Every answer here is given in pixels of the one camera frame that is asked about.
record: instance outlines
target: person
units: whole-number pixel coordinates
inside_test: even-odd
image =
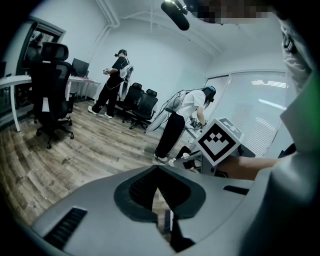
[[[115,56],[118,57],[117,61],[113,64],[112,69],[105,73],[106,75],[110,75],[110,78],[107,80],[100,92],[96,104],[88,107],[88,111],[96,115],[109,100],[107,111],[104,113],[104,115],[109,119],[114,116],[120,84],[123,81],[120,77],[120,70],[129,64],[126,50],[121,49]]]
[[[192,113],[196,111],[198,120],[202,126],[206,125],[204,109],[214,101],[216,89],[208,86],[204,89],[192,90],[184,97],[181,107],[173,112],[164,128],[160,142],[154,152],[154,157],[162,162],[168,160],[167,154],[178,141],[188,118],[192,119]]]

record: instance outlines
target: white desk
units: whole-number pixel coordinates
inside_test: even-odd
[[[68,96],[69,96],[70,87],[71,87],[72,82],[85,83],[85,85],[86,85],[85,98],[86,99],[88,96],[89,84],[92,84],[92,85],[95,85],[95,84],[99,85],[100,84],[100,82],[98,82],[98,81],[94,81],[92,79],[87,79],[87,78],[82,78],[82,77],[77,77],[77,76],[70,76],[68,81],[69,81],[69,83],[67,85],[67,89],[66,89],[66,93],[65,93],[66,98],[68,98]],[[31,77],[28,75],[14,75],[14,76],[9,76],[9,77],[0,79],[0,89],[10,87],[10,100],[11,100],[12,115],[13,115],[13,120],[15,123],[16,130],[18,132],[20,132],[20,126],[18,123],[17,112],[16,112],[15,86],[29,84],[31,82],[32,82]]]

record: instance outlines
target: glove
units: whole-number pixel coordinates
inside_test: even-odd
[[[107,75],[107,74],[108,74],[107,72],[108,72],[109,70],[110,70],[110,68],[106,68],[105,70],[102,71],[102,73],[103,73],[104,75]]]
[[[207,119],[204,119],[204,125],[202,125],[200,122],[199,122],[199,127],[202,129],[203,127],[205,127],[208,123],[208,120]]]

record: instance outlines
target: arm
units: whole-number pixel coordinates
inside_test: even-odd
[[[205,116],[204,116],[204,109],[202,107],[198,107],[196,109],[196,117],[198,118],[198,120],[200,121],[200,123],[205,126],[206,122],[205,122]]]
[[[118,72],[118,71],[119,71],[119,70],[116,69],[116,68],[110,69],[110,70],[107,72],[107,75],[110,75],[110,74],[112,74],[112,73],[116,73],[116,72]]]
[[[244,156],[228,156],[225,160],[218,164],[217,170],[225,172],[231,179],[254,180],[258,172],[265,168],[271,168],[275,164],[280,163],[293,154],[283,158],[251,158]]]

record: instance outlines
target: backpack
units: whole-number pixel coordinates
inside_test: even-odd
[[[177,112],[180,109],[182,102],[184,101],[187,93],[191,92],[192,90],[181,90],[177,92],[165,106],[165,111],[169,113]]]
[[[122,78],[122,80],[125,80],[127,76],[130,76],[132,71],[134,70],[134,66],[130,65],[128,58],[125,58],[125,59],[126,59],[128,65],[124,66],[119,71],[119,76],[120,76],[120,78]]]

